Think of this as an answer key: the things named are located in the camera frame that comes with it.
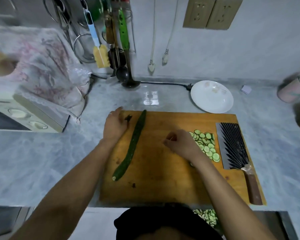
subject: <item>cutting board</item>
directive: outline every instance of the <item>cutting board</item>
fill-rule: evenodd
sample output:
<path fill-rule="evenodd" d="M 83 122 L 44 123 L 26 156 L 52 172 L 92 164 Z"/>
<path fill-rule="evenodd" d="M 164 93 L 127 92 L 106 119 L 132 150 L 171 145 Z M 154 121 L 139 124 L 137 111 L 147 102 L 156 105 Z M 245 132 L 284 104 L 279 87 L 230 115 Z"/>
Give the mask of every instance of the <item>cutting board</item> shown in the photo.
<path fill-rule="evenodd" d="M 238 123 L 234 114 L 147 112 L 133 159 L 124 176 L 112 180 L 112 174 L 127 154 L 131 136 L 141 111 L 124 111 L 132 115 L 128 130 L 114 148 L 103 174 L 99 200 L 106 206 L 178 202 L 188 205 L 211 204 L 204 184 L 195 168 L 185 159 L 172 153 L 162 141 L 174 129 L 210 132 L 216 138 L 220 154 L 216 123 Z M 222 161 L 213 162 L 221 175 L 249 204 L 244 173 L 239 169 L 225 170 Z M 258 177 L 263 204 L 266 204 Z"/>

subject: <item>marble countertop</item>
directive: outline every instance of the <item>marble countertop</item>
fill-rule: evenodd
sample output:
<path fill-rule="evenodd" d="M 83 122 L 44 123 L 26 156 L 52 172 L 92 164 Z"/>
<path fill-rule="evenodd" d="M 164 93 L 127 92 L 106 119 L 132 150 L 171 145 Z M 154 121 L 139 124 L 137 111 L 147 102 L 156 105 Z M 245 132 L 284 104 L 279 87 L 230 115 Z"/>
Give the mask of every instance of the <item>marble countertop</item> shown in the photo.
<path fill-rule="evenodd" d="M 300 237 L 300 128 L 291 104 L 276 87 L 253 80 L 224 80 L 260 180 L 267 206 L 288 211 Z M 251 85 L 248 95 L 240 91 Z M 0 205 L 35 206 L 99 142 L 108 113 L 125 110 L 203 113 L 181 86 L 142 84 L 125 90 L 114 80 L 98 80 L 88 96 L 81 124 L 70 121 L 60 134 L 0 131 Z M 98 194 L 90 206 L 98 206 Z"/>

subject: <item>pink tumbler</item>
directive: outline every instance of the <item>pink tumbler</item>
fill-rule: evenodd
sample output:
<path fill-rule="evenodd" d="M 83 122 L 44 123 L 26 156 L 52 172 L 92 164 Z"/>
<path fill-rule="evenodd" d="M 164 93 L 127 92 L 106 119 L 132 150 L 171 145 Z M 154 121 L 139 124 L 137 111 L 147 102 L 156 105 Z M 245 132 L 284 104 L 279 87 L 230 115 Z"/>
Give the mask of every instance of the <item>pink tumbler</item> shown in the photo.
<path fill-rule="evenodd" d="M 300 77 L 290 82 L 278 92 L 278 98 L 286 103 L 292 103 L 300 98 Z"/>

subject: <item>cleaver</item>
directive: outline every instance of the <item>cleaver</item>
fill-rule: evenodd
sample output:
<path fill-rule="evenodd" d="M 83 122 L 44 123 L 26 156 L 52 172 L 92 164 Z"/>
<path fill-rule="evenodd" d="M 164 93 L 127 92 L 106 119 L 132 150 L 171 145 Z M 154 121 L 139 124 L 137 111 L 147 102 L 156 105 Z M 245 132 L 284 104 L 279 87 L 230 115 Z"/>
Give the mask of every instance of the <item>cleaver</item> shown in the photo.
<path fill-rule="evenodd" d="M 262 205 L 256 176 L 249 164 L 248 154 L 239 124 L 216 123 L 216 132 L 223 168 L 243 170 L 247 182 L 250 203 L 253 205 Z"/>

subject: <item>person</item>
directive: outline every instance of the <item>person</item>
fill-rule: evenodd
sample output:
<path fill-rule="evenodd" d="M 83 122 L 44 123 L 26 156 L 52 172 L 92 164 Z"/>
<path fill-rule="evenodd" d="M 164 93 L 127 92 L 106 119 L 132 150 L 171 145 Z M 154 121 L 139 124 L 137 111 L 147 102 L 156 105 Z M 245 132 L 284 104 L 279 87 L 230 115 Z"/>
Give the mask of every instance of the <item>person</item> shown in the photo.
<path fill-rule="evenodd" d="M 11 240 L 70 237 L 94 194 L 112 149 L 128 127 L 121 110 L 120 107 L 108 115 L 99 144 L 56 183 Z M 172 131 L 163 143 L 198 170 L 227 240 L 275 239 L 188 132 Z M 221 239 L 203 219 L 179 204 L 131 208 L 114 224 L 116 239 Z"/>

